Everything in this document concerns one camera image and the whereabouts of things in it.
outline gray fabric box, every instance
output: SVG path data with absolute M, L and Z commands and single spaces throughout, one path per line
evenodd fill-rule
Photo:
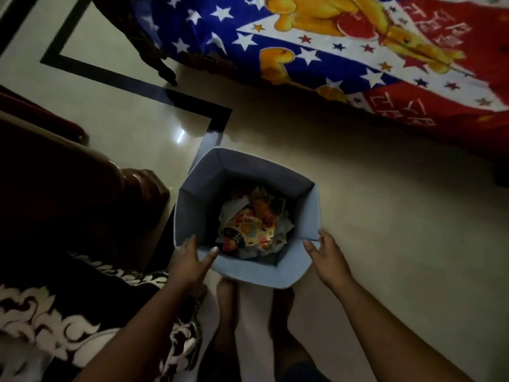
M 198 256 L 202 259 L 207 255 L 212 248 L 204 245 L 210 204 L 222 186 L 228 180 L 236 178 L 257 181 L 260 185 L 272 187 L 294 199 L 295 231 L 274 265 L 220 254 L 212 268 L 222 275 L 240 281 L 272 288 L 288 288 L 299 280 L 311 265 L 302 241 L 308 239 L 316 246 L 319 245 L 320 200 L 314 182 L 269 160 L 224 147 L 214 147 L 206 153 L 189 172 L 179 190 L 175 205 L 175 246 L 180 246 L 186 238 L 196 234 Z

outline crumpled wrapping paper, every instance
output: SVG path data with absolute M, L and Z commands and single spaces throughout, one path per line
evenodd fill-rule
M 286 199 L 275 198 L 264 187 L 256 187 L 249 196 L 226 201 L 216 242 L 222 244 L 225 253 L 240 259 L 281 251 L 287 233 L 294 228 L 285 205 Z

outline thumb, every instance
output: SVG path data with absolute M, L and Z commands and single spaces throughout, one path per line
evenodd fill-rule
M 320 253 L 311 241 L 304 240 L 304 249 L 308 252 L 308 255 L 311 256 L 313 262 L 316 262 L 320 258 Z
M 207 272 L 210 267 L 212 266 L 212 263 L 216 259 L 217 255 L 219 255 L 220 249 L 218 247 L 213 247 L 210 252 L 203 258 L 201 261 L 201 265 L 203 266 L 203 269 L 205 272 Z

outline person's right arm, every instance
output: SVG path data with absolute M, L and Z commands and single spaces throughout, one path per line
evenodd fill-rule
M 309 241 L 304 247 L 343 304 L 378 382 L 472 382 L 355 281 L 334 238 L 319 233 L 319 250 Z

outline person's left arm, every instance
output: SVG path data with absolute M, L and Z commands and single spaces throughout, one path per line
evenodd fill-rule
M 218 249 L 198 261 L 196 237 L 186 240 L 166 285 L 116 334 L 73 382 L 153 381 L 184 298 L 202 283 Z

